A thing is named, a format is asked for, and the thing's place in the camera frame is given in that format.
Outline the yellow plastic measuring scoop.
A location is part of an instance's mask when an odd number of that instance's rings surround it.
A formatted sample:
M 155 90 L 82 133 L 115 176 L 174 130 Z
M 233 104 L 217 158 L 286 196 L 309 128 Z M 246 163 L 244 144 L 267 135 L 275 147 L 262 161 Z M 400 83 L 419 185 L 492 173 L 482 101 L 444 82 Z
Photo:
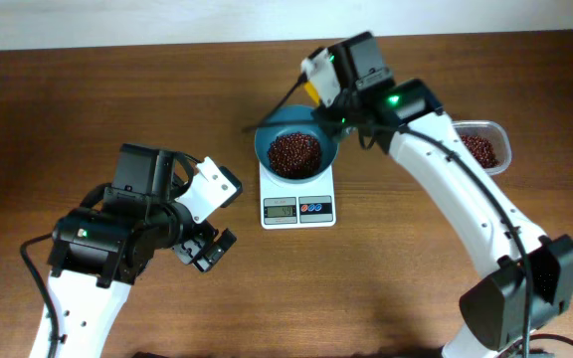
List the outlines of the yellow plastic measuring scoop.
M 306 82 L 303 85 L 303 88 L 305 90 L 305 92 L 307 93 L 307 95 L 311 98 L 311 100 L 316 104 L 316 105 L 320 105 L 321 104 L 321 98 L 320 95 L 318 94 L 317 90 L 315 89 L 315 87 L 313 86 L 313 84 L 311 82 Z

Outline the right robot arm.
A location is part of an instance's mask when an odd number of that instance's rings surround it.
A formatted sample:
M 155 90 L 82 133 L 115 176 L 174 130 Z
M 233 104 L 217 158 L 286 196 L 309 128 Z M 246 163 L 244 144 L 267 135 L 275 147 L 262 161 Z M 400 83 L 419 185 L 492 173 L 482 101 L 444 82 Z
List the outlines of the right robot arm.
M 504 195 L 421 80 L 394 80 L 364 32 L 300 65 L 316 121 L 340 140 L 357 132 L 428 193 L 466 248 L 479 282 L 462 295 L 464 324 L 443 357 L 528 357 L 573 296 L 573 239 L 549 237 Z

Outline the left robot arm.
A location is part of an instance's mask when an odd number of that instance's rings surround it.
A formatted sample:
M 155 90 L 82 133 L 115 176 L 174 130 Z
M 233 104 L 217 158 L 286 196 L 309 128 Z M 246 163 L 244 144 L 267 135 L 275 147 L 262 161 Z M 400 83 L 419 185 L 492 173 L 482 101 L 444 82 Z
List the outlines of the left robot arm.
M 208 221 L 242 193 L 241 181 L 206 157 L 125 143 L 111 182 L 96 186 L 59 219 L 47 239 L 42 278 L 20 254 L 44 300 L 31 354 L 97 357 L 138 277 L 158 250 L 186 266 L 212 269 L 235 243 Z

